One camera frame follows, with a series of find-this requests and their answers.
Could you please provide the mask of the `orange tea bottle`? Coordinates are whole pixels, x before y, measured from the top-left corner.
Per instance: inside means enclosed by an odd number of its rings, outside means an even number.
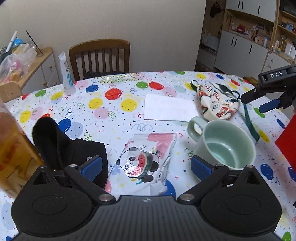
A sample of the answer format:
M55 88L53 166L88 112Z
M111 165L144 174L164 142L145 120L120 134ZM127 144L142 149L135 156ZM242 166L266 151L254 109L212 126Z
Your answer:
M0 117L1 190L15 198L44 161L3 102Z

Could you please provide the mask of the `clear bag of snacks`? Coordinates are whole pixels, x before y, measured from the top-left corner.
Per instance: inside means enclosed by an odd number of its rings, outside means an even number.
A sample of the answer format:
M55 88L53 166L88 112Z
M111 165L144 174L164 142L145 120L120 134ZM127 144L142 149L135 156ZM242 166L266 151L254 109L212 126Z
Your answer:
M36 56L35 48L29 44L22 44L13 49L1 62L1 84L19 82L29 72Z

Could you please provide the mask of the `christmas print fabric bag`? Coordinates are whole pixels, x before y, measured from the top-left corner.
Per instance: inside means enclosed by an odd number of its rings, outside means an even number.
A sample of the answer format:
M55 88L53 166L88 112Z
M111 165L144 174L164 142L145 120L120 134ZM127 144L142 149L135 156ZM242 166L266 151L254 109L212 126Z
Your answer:
M240 93L230 90L227 86L211 81L198 83L190 82L192 89L197 93L201 108L201 118L206 121L228 121L239 112L241 106Z

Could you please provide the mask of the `pale green ceramic mug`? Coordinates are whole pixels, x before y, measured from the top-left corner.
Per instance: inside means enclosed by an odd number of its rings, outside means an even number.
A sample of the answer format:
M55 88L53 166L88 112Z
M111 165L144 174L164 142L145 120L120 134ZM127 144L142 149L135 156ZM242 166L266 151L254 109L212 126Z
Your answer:
M193 154L212 165L220 163L230 169L241 170L254 164L256 149L253 140L227 120L207 122L196 116L189 121L187 132L196 142Z

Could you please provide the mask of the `white tube of cream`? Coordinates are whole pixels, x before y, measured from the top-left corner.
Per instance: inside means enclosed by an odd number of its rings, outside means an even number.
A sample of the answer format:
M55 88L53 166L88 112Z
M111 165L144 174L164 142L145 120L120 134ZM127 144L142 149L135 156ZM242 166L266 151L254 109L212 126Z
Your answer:
M63 51L59 56L61 75L63 81L63 87L66 95L73 95L76 92L74 81L71 77L70 67L67 61L65 52Z

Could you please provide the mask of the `red white cardboard box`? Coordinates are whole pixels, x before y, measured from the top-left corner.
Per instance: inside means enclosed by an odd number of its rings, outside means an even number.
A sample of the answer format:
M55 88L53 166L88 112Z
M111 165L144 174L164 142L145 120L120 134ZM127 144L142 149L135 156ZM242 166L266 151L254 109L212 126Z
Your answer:
M292 169L296 168L296 117L292 117L275 144L287 159Z

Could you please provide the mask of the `white paper napkin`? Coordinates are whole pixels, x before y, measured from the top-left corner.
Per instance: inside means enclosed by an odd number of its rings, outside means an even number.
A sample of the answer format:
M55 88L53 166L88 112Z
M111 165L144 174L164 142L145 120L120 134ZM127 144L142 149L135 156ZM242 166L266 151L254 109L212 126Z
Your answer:
M199 113L192 100L156 94L145 96L145 120L189 122L196 116L199 116Z

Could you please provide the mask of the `panda print packet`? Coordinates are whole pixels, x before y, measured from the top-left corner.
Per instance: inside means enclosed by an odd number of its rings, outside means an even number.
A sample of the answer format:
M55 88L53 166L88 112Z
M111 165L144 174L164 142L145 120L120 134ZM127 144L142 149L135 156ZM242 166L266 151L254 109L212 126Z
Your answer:
M175 133L133 135L112 166L105 191L116 198L164 194L176 138Z

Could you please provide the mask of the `white wall cabinets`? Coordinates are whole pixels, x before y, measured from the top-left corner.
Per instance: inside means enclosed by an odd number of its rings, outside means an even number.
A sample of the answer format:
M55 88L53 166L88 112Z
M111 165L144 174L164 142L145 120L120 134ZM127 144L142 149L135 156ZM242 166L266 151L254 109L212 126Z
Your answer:
M206 1L197 71L257 78L295 64L295 1Z

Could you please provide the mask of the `brown wooden chair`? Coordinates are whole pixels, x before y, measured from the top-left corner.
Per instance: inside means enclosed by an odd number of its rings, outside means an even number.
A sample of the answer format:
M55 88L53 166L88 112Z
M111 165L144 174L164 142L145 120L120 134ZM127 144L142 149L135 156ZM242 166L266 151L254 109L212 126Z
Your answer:
M129 73L131 44L122 39L99 39L69 49L74 80Z

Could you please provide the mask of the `black drawstring pouch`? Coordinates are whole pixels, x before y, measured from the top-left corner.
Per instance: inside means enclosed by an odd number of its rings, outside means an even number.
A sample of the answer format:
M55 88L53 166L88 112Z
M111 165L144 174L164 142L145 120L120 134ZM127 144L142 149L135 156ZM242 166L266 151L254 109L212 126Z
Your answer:
M74 140L60 130L58 124L50 117L38 119L32 130L32 138L37 151L45 164L52 170L63 170L70 164L84 164L88 157L102 157L102 171L93 182L100 188L106 186L108 178L108 161L103 143Z

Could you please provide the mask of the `wooden side cabinet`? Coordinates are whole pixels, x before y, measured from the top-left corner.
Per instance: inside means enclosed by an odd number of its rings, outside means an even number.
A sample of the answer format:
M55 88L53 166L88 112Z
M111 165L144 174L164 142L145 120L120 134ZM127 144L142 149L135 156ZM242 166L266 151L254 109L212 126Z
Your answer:
M8 102L24 94L59 85L60 79L54 60L53 49L42 49L43 55L36 57L29 72L20 80L1 84L1 100Z

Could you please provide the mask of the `balloon print tablecloth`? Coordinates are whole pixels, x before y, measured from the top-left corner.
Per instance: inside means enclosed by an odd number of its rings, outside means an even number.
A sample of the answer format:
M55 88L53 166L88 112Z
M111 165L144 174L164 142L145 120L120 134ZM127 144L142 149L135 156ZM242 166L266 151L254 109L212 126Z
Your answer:
M239 93L252 88L245 79L225 74L202 72L146 72L105 76L78 81L74 95L67 96L62 85L35 91L7 103L7 108L28 137L38 118L49 116L62 126L72 139L102 142L106 146L112 182L107 190L124 189L119 168L114 166L124 146L130 145L134 135L174 133L176 143L168 172L169 192L181 194L198 183L191 172L190 161L195 142L188 136L187 123L181 121L146 120L144 101L147 94L182 98L200 109L191 81L207 81L227 86ZM279 199L282 216L276 234L282 240L295 240L295 171L275 145L275 141L289 123L279 110L265 114L259 107L268 102L262 97L241 106L231 121L246 130L245 113L258 132L255 144L255 167Z

